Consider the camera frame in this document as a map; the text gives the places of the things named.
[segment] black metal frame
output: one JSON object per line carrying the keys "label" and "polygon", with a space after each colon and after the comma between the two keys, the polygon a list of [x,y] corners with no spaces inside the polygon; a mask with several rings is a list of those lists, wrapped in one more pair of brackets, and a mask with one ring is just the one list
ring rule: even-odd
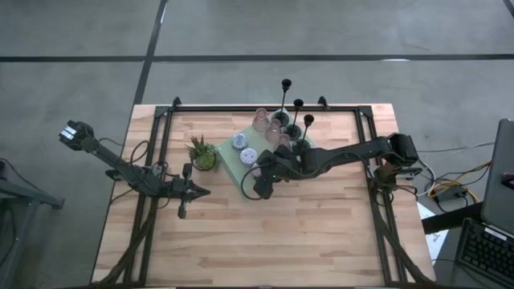
{"label": "black metal frame", "polygon": [[[215,106],[182,106],[180,105],[182,102],[179,98],[175,98],[173,101],[172,106],[157,106],[155,108],[155,112],[153,115],[153,124],[152,124],[152,130],[149,138],[149,150],[147,152],[145,165],[152,165],[153,161],[153,154],[155,151],[155,145],[156,145],[156,139],[157,139],[157,130],[159,128],[159,124],[161,121],[161,118],[165,116],[165,127],[163,130],[163,137],[161,142],[161,150],[159,153],[159,162],[164,162],[166,157],[166,148],[169,141],[169,134],[171,131],[171,120],[173,117],[174,112],[254,112],[257,108],[255,105],[236,105],[236,106],[230,106],[230,105],[215,105]],[[280,106],[278,105],[264,105],[264,108],[267,110],[278,110],[280,109]],[[286,105],[284,106],[286,109],[294,109],[292,105]],[[370,136],[372,139],[377,137],[377,130],[375,128],[374,118],[373,118],[373,110],[370,106],[328,106],[327,100],[321,96],[318,104],[314,105],[305,105],[303,106],[302,110],[304,112],[351,112],[355,116],[355,121],[357,125],[357,134],[359,137],[360,142],[366,141],[365,139],[365,129],[362,121],[362,117],[365,117],[368,122]],[[372,187],[371,179],[366,176],[367,179],[367,186],[368,186],[368,193],[369,193],[369,202],[371,206],[371,213],[373,215],[373,222],[374,222],[374,229],[375,229],[375,236],[377,239],[377,247],[378,247],[378,253],[380,257],[381,262],[381,270],[384,277],[385,284],[389,284],[393,282],[392,276],[391,276],[391,270],[390,270],[390,264],[389,259],[387,257],[387,250],[386,250],[386,242],[384,239],[383,233],[377,228],[376,220],[378,218],[381,218],[381,212],[378,207],[378,204],[376,201],[377,197],[377,191],[374,187]],[[136,207],[136,213],[134,216],[134,222],[133,222],[133,231],[130,239],[129,246],[133,246],[135,242],[137,242],[138,234],[141,233],[141,223],[143,220],[143,211],[145,208],[147,197],[140,194],[139,198],[137,200],[137,207]],[[124,270],[124,277],[123,277],[123,283],[115,283],[115,284],[97,284],[92,283],[89,286],[83,287],[83,288],[118,288],[118,287],[144,287],[146,284],[146,277],[148,274],[148,266],[149,266],[149,258],[150,258],[150,252],[151,252],[151,246],[152,246],[152,238],[153,238],[153,228],[155,226],[155,219],[156,219],[156,212],[157,212],[157,203],[158,200],[156,198],[153,198],[150,203],[150,209],[148,213],[148,217],[145,220],[145,223],[151,222],[150,229],[148,230],[148,233],[145,235],[145,244],[144,244],[144,250],[142,253],[141,258],[141,270],[139,272],[138,280],[134,281],[132,280],[133,275],[133,265],[134,265],[134,257],[131,257],[129,264],[126,266]],[[386,221],[391,229],[391,233],[393,236],[398,240],[398,230],[396,227],[396,222],[394,220],[394,213],[393,213],[393,207],[391,205],[391,202],[387,197],[384,198],[384,205],[385,205],[385,211],[386,211]],[[395,255],[395,261],[396,266],[398,269],[398,278],[399,282],[405,283],[407,282],[406,278],[406,271],[405,267],[403,266],[400,259]]]}

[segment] wooden table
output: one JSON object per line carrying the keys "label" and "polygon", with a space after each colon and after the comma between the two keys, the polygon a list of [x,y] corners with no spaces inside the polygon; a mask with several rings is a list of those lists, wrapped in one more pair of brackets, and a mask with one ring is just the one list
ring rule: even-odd
{"label": "wooden table", "polygon": [[[392,105],[371,105],[377,134],[397,132]],[[149,139],[154,108],[134,108],[124,159],[135,145]],[[189,162],[185,145],[190,136],[203,134],[217,144],[250,125],[254,115],[175,112],[167,151],[169,172],[180,173]],[[334,149],[358,142],[352,113],[314,115],[309,136],[317,146]],[[155,161],[160,143],[157,139]],[[191,203],[185,220],[177,218],[178,201],[158,210],[147,286],[383,285],[362,164],[338,166],[308,181],[280,182],[267,201],[244,199],[222,167],[216,172],[194,170],[193,180],[211,195]],[[119,182],[113,197],[127,189]],[[136,203],[137,194],[130,193],[110,206],[93,281],[110,271],[129,244]],[[403,247],[434,279],[414,196],[398,190],[393,205]],[[395,276],[390,248],[388,255]]]}

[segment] gray floor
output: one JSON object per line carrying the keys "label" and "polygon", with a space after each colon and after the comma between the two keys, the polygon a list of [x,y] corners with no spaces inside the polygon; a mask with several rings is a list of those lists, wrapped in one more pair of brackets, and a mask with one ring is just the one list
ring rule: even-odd
{"label": "gray floor", "polygon": [[[0,56],[144,55],[158,0],[0,0]],[[170,0],[156,55],[514,53],[514,18],[501,0]],[[42,208],[18,274],[20,287],[85,284],[112,182],[85,153],[58,142],[66,121],[122,141],[142,63],[0,63],[0,157],[56,196]],[[143,104],[392,103],[419,150],[493,140],[512,117],[514,61],[155,63]],[[423,154],[437,174],[490,159],[492,147],[451,159]],[[424,180],[415,184],[422,188]],[[471,186],[480,197],[484,182]],[[431,201],[421,202],[440,212]],[[460,202],[447,204],[452,210]],[[443,247],[453,258],[458,232]],[[438,277],[460,283],[451,265]]]}

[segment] succulent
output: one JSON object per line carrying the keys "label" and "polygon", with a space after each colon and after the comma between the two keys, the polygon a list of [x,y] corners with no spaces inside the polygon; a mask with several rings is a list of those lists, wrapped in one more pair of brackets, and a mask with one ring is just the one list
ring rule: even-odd
{"label": "succulent", "polygon": [[210,169],[214,166],[216,161],[216,149],[213,144],[206,144],[203,140],[203,136],[200,140],[196,136],[191,137],[191,143],[193,146],[186,146],[190,159],[195,161],[196,166],[200,169]]}

